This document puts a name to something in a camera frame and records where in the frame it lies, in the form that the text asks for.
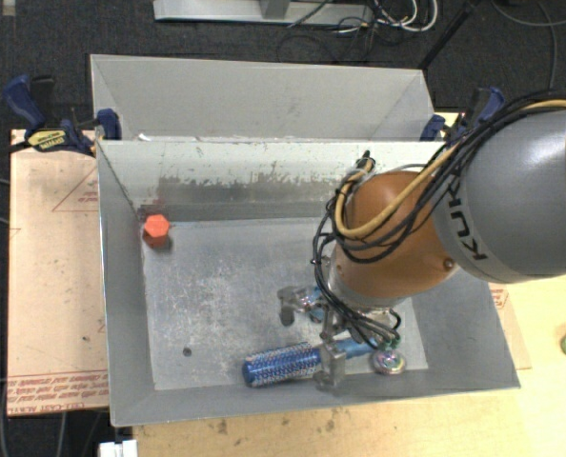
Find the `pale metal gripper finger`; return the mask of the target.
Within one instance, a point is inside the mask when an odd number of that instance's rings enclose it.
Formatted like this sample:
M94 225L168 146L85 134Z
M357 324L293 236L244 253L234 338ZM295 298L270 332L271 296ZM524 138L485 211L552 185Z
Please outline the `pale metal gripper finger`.
M319 355L321 369L313 375L314 381L321 388L337 387L346 376L346 352L335 343L325 343Z
M311 287L285 287L277 292L280 302L279 319L284 327L294 323L296 313L308 313L315 305L317 294Z

